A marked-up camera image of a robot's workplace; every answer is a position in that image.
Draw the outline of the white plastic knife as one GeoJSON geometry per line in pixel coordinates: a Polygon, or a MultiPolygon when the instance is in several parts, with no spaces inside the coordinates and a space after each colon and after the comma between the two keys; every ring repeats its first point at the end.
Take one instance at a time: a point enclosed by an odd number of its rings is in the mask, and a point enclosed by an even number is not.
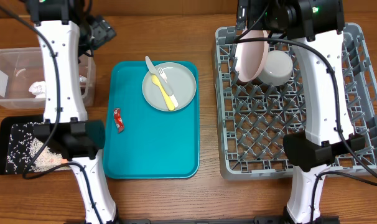
{"type": "Polygon", "coordinates": [[[175,106],[175,109],[176,109],[178,107],[179,103],[177,102],[177,99],[174,96],[174,92],[172,91],[171,87],[159,75],[159,72],[157,71],[156,67],[154,66],[154,64],[152,63],[152,61],[150,60],[150,58],[148,56],[145,56],[145,61],[146,61],[146,65],[147,65],[149,71],[153,75],[156,75],[156,77],[160,80],[160,82],[161,82],[161,84],[162,84],[165,92],[169,95],[169,97],[172,100],[172,102],[173,102],[173,104],[175,106]]]}

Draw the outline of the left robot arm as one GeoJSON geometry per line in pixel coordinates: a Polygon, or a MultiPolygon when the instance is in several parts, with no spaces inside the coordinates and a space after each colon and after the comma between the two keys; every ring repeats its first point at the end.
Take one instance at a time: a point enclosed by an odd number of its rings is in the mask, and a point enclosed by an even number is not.
{"type": "Polygon", "coordinates": [[[46,84],[42,124],[35,137],[65,159],[78,182],[85,223],[119,223],[102,165],[105,127],[88,120],[80,90],[79,56],[116,36],[101,16],[93,17],[84,1],[25,1],[38,35],[46,84]]]}

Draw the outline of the grey round plate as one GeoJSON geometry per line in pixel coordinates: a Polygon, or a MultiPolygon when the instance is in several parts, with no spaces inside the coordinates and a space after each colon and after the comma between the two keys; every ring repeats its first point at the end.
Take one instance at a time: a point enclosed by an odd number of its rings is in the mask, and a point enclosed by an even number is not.
{"type": "MultiPolygon", "coordinates": [[[[167,77],[167,83],[174,92],[178,102],[176,110],[180,110],[194,99],[197,82],[193,72],[187,67],[175,62],[164,62],[156,65],[162,68],[167,77]]],[[[153,84],[151,73],[147,72],[142,83],[142,93],[145,100],[155,109],[169,111],[158,86],[153,84]]]]}

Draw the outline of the aluminium foil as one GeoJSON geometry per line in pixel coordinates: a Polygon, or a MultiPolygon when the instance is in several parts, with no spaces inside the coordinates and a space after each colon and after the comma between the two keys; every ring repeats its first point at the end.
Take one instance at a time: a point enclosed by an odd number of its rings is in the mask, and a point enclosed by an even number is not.
{"type": "Polygon", "coordinates": [[[79,76],[80,91],[82,95],[86,92],[86,81],[87,81],[87,77],[83,75],[79,76]]]}

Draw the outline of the white rice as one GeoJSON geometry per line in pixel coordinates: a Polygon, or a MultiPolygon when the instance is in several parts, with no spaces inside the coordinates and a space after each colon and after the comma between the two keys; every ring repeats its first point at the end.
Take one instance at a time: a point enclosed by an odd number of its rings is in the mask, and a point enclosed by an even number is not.
{"type": "MultiPolygon", "coordinates": [[[[29,122],[12,125],[6,157],[6,174],[22,174],[42,147],[43,143],[34,136],[35,124],[38,123],[29,122]]],[[[29,172],[44,172],[60,165],[62,159],[61,154],[51,152],[50,148],[46,146],[29,172]]]]}

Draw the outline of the red candy wrapper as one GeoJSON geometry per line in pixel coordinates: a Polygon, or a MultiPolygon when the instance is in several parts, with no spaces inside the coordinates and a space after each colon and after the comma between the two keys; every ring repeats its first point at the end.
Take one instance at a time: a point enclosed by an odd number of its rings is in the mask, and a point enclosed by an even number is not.
{"type": "Polygon", "coordinates": [[[114,122],[116,124],[118,134],[123,132],[124,131],[124,124],[123,124],[123,120],[122,120],[122,117],[121,117],[121,109],[120,108],[115,108],[113,110],[113,118],[114,118],[114,122]]]}

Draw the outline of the white round plate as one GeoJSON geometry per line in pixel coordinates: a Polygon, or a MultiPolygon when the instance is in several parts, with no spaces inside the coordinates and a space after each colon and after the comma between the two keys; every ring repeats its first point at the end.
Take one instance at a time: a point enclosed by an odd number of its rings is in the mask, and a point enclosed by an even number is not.
{"type": "Polygon", "coordinates": [[[237,44],[235,71],[238,72],[238,80],[246,83],[258,77],[266,64],[268,52],[266,41],[237,44]]]}

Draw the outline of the white tissue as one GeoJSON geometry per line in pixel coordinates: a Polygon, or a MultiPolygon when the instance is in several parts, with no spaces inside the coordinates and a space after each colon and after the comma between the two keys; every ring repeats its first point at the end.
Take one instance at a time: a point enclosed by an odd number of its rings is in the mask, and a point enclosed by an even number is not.
{"type": "Polygon", "coordinates": [[[46,97],[46,82],[34,82],[29,87],[29,92],[32,93],[35,98],[45,98],[46,97]]]}

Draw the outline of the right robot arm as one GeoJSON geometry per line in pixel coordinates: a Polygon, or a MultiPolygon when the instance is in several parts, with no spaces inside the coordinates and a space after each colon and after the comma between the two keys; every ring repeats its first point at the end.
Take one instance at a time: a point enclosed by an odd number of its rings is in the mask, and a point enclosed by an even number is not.
{"type": "Polygon", "coordinates": [[[305,95],[305,129],[287,134],[283,147],[293,165],[291,196],[279,223],[338,223],[322,217],[320,196],[331,165],[342,154],[358,151],[365,138],[349,119],[342,74],[343,3],[340,0],[240,1],[234,39],[235,73],[242,82],[254,80],[263,69],[264,52],[250,41],[270,44],[261,32],[282,32],[300,67],[305,95]]]}

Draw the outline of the yellow plastic spoon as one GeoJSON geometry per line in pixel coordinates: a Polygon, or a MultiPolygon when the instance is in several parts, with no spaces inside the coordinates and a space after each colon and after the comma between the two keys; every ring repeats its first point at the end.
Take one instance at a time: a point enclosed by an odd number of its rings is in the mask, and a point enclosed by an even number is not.
{"type": "Polygon", "coordinates": [[[156,77],[156,75],[151,75],[151,77],[152,77],[151,80],[153,84],[155,84],[160,89],[168,110],[169,111],[175,110],[175,106],[172,100],[170,99],[169,95],[165,92],[160,80],[156,77]]]}

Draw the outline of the white plastic fork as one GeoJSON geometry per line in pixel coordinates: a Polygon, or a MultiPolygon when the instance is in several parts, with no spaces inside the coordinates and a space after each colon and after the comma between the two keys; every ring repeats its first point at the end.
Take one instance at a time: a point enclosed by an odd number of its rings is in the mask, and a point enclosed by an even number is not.
{"type": "Polygon", "coordinates": [[[157,68],[157,71],[159,72],[159,75],[162,77],[162,79],[163,79],[165,82],[167,82],[167,76],[166,76],[166,74],[165,74],[163,68],[159,67],[159,68],[157,68]]]}

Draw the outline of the grey bowl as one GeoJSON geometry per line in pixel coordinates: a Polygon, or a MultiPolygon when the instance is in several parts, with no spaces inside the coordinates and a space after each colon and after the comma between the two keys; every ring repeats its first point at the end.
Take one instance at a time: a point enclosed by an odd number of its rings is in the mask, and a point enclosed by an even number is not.
{"type": "Polygon", "coordinates": [[[293,62],[289,54],[273,50],[268,53],[266,63],[258,78],[267,85],[280,86],[292,75],[293,62]]]}

